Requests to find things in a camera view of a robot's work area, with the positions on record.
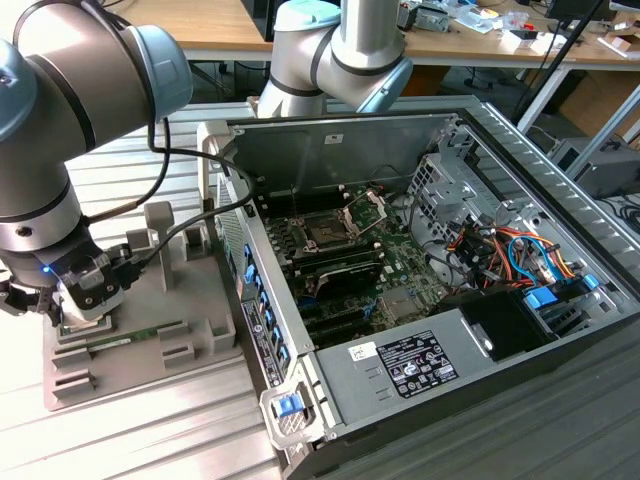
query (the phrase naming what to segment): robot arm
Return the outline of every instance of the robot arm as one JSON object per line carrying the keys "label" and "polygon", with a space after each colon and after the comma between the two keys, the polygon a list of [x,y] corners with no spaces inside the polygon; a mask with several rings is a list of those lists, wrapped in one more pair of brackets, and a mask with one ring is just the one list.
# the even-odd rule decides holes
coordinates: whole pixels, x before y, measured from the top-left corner
{"label": "robot arm", "polygon": [[403,57],[397,0],[289,0],[278,9],[269,82],[258,116],[324,113],[325,93],[358,113],[388,109],[412,63]]}
{"label": "robot arm", "polygon": [[191,75],[160,28],[122,29],[119,42],[92,1],[36,6],[18,22],[20,52],[0,40],[0,260],[12,275],[0,306],[24,310],[16,285],[58,289],[90,320],[122,301],[128,253],[95,245],[64,162],[182,108]]}

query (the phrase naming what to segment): warning label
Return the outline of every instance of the warning label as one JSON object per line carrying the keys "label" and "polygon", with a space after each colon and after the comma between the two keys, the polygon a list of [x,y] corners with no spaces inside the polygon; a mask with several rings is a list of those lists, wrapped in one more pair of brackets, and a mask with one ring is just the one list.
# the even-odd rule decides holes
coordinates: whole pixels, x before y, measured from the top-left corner
{"label": "warning label", "polygon": [[398,394],[411,398],[458,378],[433,332],[418,333],[378,347]]}

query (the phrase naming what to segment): orange wire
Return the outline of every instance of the orange wire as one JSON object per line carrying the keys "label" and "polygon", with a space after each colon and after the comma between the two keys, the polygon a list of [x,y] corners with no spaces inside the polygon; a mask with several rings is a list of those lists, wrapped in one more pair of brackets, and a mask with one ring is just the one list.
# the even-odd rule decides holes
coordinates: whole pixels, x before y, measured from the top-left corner
{"label": "orange wire", "polygon": [[[498,258],[498,251],[496,250],[496,253],[493,254],[493,258],[491,259],[491,263],[489,264],[489,271],[491,271],[491,269],[493,268],[493,264],[496,261],[496,258]],[[484,280],[484,287],[483,288],[487,288],[487,286],[489,285],[489,279],[485,278]]]}
{"label": "orange wire", "polygon": [[511,265],[509,265],[509,260],[507,260],[507,256],[502,251],[502,247],[498,243],[498,240],[496,239],[495,236],[493,237],[493,244],[496,246],[496,252],[498,252],[498,255],[500,255],[500,259],[502,260],[502,263],[504,264],[504,268],[507,271],[507,280],[513,280],[513,275],[511,273]]}
{"label": "orange wire", "polygon": [[[511,237],[517,237],[518,235],[527,235],[527,236],[529,236],[531,238],[535,238],[536,240],[539,240],[539,241],[541,241],[543,243],[546,243],[547,245],[553,245],[552,241],[547,240],[546,238],[541,237],[539,235],[536,235],[533,232],[521,232],[521,231],[516,230],[514,228],[508,228],[508,227],[502,227],[502,228],[498,228],[496,230],[499,231],[499,232],[502,232],[502,233],[506,233],[507,235],[509,235]],[[554,253],[556,254],[556,257],[557,257],[557,261],[555,262],[555,264],[560,269],[560,271],[562,271],[562,273],[564,273],[565,275],[567,275],[570,278],[575,277],[573,272],[571,272],[571,270],[569,270],[569,267],[567,267],[567,265],[565,264],[560,252],[558,250],[556,250]]]}

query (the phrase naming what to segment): motherboard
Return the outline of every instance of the motherboard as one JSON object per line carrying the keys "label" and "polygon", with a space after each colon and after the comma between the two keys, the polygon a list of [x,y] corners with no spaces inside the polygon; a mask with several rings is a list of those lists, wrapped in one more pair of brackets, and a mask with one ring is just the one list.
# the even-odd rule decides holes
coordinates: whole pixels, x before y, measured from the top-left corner
{"label": "motherboard", "polygon": [[408,231],[406,211],[376,188],[276,197],[262,212],[300,315],[320,348],[424,318],[446,292]]}

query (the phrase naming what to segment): electronic components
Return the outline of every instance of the electronic components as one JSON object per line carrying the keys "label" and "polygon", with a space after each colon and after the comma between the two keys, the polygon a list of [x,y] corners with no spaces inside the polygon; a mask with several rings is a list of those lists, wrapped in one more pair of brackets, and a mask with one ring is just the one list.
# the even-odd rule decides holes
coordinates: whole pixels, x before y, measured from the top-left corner
{"label": "electronic components", "polygon": [[484,350],[501,361],[557,338],[523,299],[521,290],[497,286],[446,298],[438,311],[458,308]]}
{"label": "electronic components", "polygon": [[402,218],[375,189],[337,190],[351,199],[339,208],[323,209],[322,198],[336,198],[323,192],[318,199],[264,199],[293,217],[262,209],[282,272],[319,347],[419,319],[438,301],[441,286]]}
{"label": "electronic components", "polygon": [[387,290],[380,296],[380,299],[394,320],[420,311],[407,287]]}

